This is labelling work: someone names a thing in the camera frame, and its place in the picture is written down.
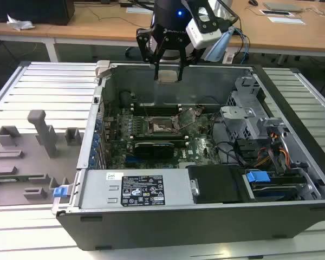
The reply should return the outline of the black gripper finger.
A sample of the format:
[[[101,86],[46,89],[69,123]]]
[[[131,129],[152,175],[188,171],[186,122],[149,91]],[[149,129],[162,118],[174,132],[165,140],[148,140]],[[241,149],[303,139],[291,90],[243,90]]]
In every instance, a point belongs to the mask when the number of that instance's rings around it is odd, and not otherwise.
[[[150,40],[156,42],[155,50],[150,47]],[[162,27],[152,27],[150,29],[139,28],[136,30],[136,41],[144,62],[155,66],[154,80],[158,80],[160,60],[167,49],[168,37],[163,33]]]
[[[178,81],[183,79],[183,71],[184,68],[189,65],[194,65],[198,62],[198,50],[193,49],[189,56],[186,55],[186,50],[180,50],[180,62],[179,62],[179,69],[178,69]]]

